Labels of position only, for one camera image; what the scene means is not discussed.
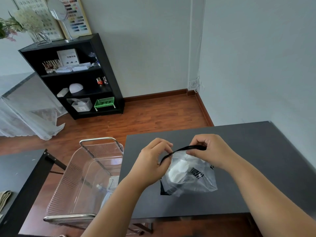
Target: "wooden floor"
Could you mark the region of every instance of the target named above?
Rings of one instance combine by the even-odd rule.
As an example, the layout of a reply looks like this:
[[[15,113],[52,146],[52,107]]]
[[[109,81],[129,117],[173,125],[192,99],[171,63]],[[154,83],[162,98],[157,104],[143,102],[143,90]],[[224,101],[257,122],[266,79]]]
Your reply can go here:
[[[26,150],[48,149],[49,153],[67,164],[80,147],[81,139],[112,136],[125,145],[126,135],[171,131],[208,126],[195,96],[177,95],[128,102],[124,114],[99,116],[73,120],[69,114],[58,119],[65,128],[49,141],[37,136],[1,137],[0,155]],[[61,171],[57,166],[54,171]],[[82,231],[56,226],[43,221],[46,207],[61,179],[61,175],[49,174],[23,227],[21,234],[69,237],[80,236]],[[156,223],[152,236],[255,236],[243,217],[219,217],[203,221]]]

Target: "black bookshelf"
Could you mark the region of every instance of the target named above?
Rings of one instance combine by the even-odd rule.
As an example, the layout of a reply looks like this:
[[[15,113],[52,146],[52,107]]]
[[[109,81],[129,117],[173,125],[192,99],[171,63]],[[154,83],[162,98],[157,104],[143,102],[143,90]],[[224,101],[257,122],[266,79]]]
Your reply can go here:
[[[89,53],[94,52],[101,66],[93,66],[88,70],[82,71],[72,71],[67,73],[53,72],[47,74],[42,63],[44,61],[58,59],[57,51],[67,49],[76,49],[80,63],[95,62],[94,57],[89,57]],[[73,119],[119,113],[123,114],[125,105],[124,99],[98,33],[79,37],[77,40],[69,43],[66,43],[64,40],[59,40],[40,46],[32,44],[20,49],[19,52]],[[96,79],[98,77],[101,77],[102,79],[102,76],[106,77],[108,84],[99,85],[97,83]],[[64,97],[57,97],[58,92],[65,87],[69,88],[71,83],[82,84],[83,90],[73,94],[68,92]],[[109,106],[99,108],[98,111],[92,107],[90,111],[77,112],[71,106],[71,102],[69,101],[70,98],[90,98],[94,105],[97,99],[113,96],[116,108]]]

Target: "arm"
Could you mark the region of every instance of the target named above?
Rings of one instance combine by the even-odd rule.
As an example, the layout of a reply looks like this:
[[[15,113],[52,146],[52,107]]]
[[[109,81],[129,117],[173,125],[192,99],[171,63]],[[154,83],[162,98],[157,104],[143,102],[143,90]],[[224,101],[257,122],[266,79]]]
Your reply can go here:
[[[316,222],[278,190],[260,171],[237,155],[218,135],[196,135],[191,145],[207,146],[189,155],[226,170],[264,237],[316,236]]]
[[[156,138],[142,149],[130,173],[120,182],[81,237],[125,236],[140,195],[168,170],[171,158],[160,166],[158,157],[164,150],[172,153],[171,147],[168,141]]]

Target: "green plastic basket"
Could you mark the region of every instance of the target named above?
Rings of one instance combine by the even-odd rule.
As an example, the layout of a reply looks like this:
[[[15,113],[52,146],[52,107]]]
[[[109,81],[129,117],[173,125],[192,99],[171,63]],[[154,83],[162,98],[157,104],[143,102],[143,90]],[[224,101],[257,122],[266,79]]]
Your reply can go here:
[[[94,108],[96,111],[98,111],[97,108],[111,106],[111,105],[114,106],[114,108],[116,108],[114,105],[114,97],[97,99],[97,101],[94,104]]]

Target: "hand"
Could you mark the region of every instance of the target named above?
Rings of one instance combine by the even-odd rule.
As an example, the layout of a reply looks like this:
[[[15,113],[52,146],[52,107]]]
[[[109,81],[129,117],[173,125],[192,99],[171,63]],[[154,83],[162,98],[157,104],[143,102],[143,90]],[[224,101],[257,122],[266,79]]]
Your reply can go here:
[[[164,150],[168,154],[172,153],[172,146],[173,144],[164,139],[154,139],[142,149],[126,178],[141,191],[155,183],[164,176],[171,164],[171,156],[166,158],[161,165],[159,165],[158,157]]]
[[[194,136],[190,145],[203,145],[206,150],[192,149],[186,153],[207,161],[208,163],[229,172],[229,168],[234,166],[235,160],[241,157],[237,155],[226,142],[214,134],[200,134]]]

